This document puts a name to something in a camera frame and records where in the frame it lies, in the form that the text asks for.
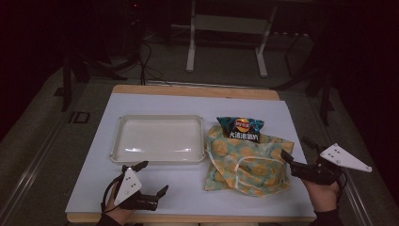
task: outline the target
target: black sleeve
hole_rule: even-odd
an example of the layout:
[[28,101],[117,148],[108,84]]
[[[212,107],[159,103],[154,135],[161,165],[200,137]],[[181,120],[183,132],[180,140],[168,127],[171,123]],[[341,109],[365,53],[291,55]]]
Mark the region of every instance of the black sleeve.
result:
[[317,219],[310,226],[343,226],[338,209],[327,212],[316,212]]
[[120,226],[120,224],[118,224],[110,216],[102,214],[100,221],[96,224],[96,226]]

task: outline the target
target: white tabletop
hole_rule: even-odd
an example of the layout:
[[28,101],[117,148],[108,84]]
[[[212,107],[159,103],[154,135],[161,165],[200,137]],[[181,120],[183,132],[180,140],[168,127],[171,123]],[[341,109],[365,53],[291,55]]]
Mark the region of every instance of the white tabletop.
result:
[[[203,118],[204,135],[218,124],[216,117],[262,120],[265,121],[263,134],[293,141],[295,161],[306,162],[290,112],[283,101],[112,93],[66,208],[69,216],[101,212],[105,188],[121,170],[121,165],[113,163],[109,157],[119,119],[136,114],[199,115]],[[314,217],[308,193],[298,178],[290,175],[290,189],[266,198],[249,197],[235,190],[205,191],[210,164],[209,157],[195,164],[150,163],[137,173],[143,185],[142,192],[154,195],[165,185],[169,185],[169,190],[155,212],[136,211],[135,215],[282,217],[287,220]]]

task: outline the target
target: blue snack bag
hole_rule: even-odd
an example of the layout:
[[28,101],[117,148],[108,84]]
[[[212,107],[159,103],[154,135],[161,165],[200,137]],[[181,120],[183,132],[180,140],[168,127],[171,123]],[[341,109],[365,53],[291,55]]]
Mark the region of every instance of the blue snack bag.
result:
[[216,117],[229,138],[250,140],[259,143],[264,121],[239,117]]

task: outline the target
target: clear rectangular tray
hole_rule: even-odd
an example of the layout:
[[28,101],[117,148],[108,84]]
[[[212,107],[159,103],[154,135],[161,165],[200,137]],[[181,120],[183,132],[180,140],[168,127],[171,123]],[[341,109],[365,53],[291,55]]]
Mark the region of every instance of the clear rectangular tray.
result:
[[197,115],[126,115],[110,154],[117,163],[199,162],[205,157]]

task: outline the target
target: person's arm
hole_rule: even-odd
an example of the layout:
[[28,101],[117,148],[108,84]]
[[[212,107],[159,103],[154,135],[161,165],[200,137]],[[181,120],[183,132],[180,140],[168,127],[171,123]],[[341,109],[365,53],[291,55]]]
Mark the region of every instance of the person's arm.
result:
[[343,226],[338,211],[338,195],[340,188],[335,182],[331,186],[321,186],[313,182],[302,180],[317,219],[311,226]]
[[127,210],[116,207],[114,204],[114,193],[116,184],[112,188],[111,195],[109,196],[108,203],[106,204],[104,213],[101,215],[100,221],[97,226],[120,226],[124,225],[128,218],[135,210]]

